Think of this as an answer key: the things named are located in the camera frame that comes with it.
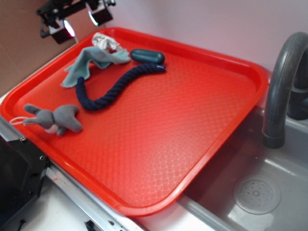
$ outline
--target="sink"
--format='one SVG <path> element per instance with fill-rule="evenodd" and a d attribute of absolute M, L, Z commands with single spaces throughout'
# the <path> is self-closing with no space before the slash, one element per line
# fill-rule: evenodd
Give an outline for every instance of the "sink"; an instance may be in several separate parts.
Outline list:
<path fill-rule="evenodd" d="M 184 192 L 196 213 L 237 231 L 308 230 L 308 124 L 286 120 L 285 145 L 262 144 L 256 107 Z"/>

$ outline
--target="plastic tray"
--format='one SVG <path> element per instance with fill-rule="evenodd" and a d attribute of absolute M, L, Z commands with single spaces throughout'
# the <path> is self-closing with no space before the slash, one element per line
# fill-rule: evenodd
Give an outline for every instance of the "plastic tray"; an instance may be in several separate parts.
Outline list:
<path fill-rule="evenodd" d="M 54 110 L 80 108 L 80 133 L 48 134 L 39 126 L 16 128 L 46 155 L 109 206 L 127 216 L 160 211 L 174 202 L 263 96 L 268 78 L 260 66 L 226 55 L 122 28 L 101 33 L 129 52 L 165 54 L 167 71 L 132 82 L 110 107 L 83 109 L 75 88 L 60 86 L 93 35 L 57 57 L 3 101 L 11 120 L 29 116 L 26 103 Z M 138 65 L 90 66 L 88 96 L 103 96 L 126 71 Z"/>

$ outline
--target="lamp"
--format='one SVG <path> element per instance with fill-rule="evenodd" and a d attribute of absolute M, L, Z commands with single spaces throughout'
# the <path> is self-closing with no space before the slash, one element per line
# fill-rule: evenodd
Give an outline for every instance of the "lamp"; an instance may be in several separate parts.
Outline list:
<path fill-rule="evenodd" d="M 56 19 L 56 23 L 59 27 L 49 26 L 49 33 L 58 44 L 75 37 L 75 32 L 68 21 Z"/>
<path fill-rule="evenodd" d="M 98 4 L 92 4 L 86 2 L 86 7 L 89 12 L 89 17 L 94 25 L 99 26 L 113 19 L 111 12 L 108 8 L 109 5 L 115 5 L 115 1 L 105 2 L 104 0 L 98 1 Z"/>

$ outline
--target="stuffed animal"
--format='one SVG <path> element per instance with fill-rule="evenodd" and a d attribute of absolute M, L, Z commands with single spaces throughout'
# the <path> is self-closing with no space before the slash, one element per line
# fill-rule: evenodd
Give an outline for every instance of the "stuffed animal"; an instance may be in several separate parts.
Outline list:
<path fill-rule="evenodd" d="M 24 109 L 36 115 L 35 118 L 26 118 L 22 121 L 25 126 L 38 124 L 48 133 L 57 133 L 58 136 L 64 135 L 67 129 L 73 132 L 82 130 L 81 123 L 75 118 L 75 114 L 79 111 L 75 105 L 62 105 L 54 112 L 31 104 L 26 104 Z"/>

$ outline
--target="drain strainer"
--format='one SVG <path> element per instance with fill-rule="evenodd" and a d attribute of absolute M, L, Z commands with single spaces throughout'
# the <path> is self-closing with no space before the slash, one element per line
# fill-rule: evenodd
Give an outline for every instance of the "drain strainer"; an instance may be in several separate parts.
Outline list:
<path fill-rule="evenodd" d="M 278 185 L 263 175 L 249 175 L 238 181 L 233 191 L 237 205 L 248 213 L 266 214 L 279 204 Z"/>

